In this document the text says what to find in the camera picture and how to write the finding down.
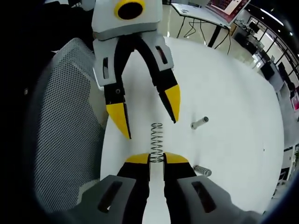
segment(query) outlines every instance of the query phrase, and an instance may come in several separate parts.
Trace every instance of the round white table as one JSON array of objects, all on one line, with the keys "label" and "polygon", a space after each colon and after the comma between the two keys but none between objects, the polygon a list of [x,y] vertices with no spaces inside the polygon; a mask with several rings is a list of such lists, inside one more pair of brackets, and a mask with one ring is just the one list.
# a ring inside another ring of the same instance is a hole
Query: round white table
[{"label": "round white table", "polygon": [[[109,118],[101,179],[116,175],[130,155],[150,153],[151,124],[163,123],[164,151],[184,156],[192,166],[210,169],[210,179],[231,195],[233,204],[263,213],[278,181],[284,149],[282,117],[273,87],[245,64],[219,51],[195,42],[165,40],[181,90],[179,121],[173,124],[145,62],[135,51],[122,75],[132,139],[126,139]],[[204,116],[209,122],[192,130],[190,124]],[[170,223],[162,169],[161,164],[151,167],[143,223]]]}]

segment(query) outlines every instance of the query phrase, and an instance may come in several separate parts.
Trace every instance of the robotic claw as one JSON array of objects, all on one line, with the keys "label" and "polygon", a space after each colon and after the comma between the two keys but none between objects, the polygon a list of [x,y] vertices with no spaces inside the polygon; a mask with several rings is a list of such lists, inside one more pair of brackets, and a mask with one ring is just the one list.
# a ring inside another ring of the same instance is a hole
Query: robotic claw
[{"label": "robotic claw", "polygon": [[[150,194],[150,154],[132,155],[82,195],[70,210],[54,212],[55,223],[141,224]],[[196,176],[183,156],[164,153],[164,196],[172,224],[256,224],[261,215],[232,204],[228,192]]]},{"label": "robotic claw", "polygon": [[131,133],[121,75],[135,49],[145,60],[172,121],[178,121],[180,89],[171,70],[170,49],[157,32],[161,19],[161,0],[97,0],[95,3],[93,71],[98,87],[104,87],[108,114],[128,139]]}]

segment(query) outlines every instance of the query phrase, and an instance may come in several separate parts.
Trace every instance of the mesh chair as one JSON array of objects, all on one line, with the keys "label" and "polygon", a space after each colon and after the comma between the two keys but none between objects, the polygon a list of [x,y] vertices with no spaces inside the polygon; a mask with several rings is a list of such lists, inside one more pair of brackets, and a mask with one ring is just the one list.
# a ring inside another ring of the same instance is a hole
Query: mesh chair
[{"label": "mesh chair", "polygon": [[100,178],[108,115],[93,62],[80,39],[68,42],[41,74],[28,108],[24,174],[47,213],[73,208],[82,187]]}]

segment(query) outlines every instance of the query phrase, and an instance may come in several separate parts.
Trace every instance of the metal pin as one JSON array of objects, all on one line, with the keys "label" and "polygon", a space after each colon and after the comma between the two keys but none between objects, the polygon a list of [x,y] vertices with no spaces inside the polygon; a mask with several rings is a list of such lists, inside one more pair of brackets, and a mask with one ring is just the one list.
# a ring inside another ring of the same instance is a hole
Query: metal pin
[{"label": "metal pin", "polygon": [[203,117],[202,119],[200,119],[200,120],[198,120],[198,121],[196,121],[196,122],[191,123],[191,128],[195,130],[195,129],[198,128],[199,126],[201,126],[201,125],[207,123],[208,121],[209,121],[209,118],[208,118],[208,117]]},{"label": "metal pin", "polygon": [[194,171],[198,172],[199,174],[202,174],[203,176],[210,176],[212,175],[212,171],[210,169],[201,167],[199,165],[193,166]]}]

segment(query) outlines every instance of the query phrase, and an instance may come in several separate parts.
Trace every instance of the spring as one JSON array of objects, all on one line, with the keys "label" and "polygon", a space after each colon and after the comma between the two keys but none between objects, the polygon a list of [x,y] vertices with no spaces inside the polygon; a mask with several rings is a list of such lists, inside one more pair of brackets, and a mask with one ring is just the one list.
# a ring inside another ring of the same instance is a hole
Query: spring
[{"label": "spring", "polygon": [[203,176],[210,176],[212,175],[212,171],[210,169],[195,165],[193,169],[198,172],[199,174],[202,174]]},{"label": "spring", "polygon": [[153,123],[151,124],[151,145],[152,147],[150,152],[150,161],[151,162],[163,162],[163,150],[162,148],[162,140],[161,138],[163,131],[161,130],[163,127],[161,123]]}]

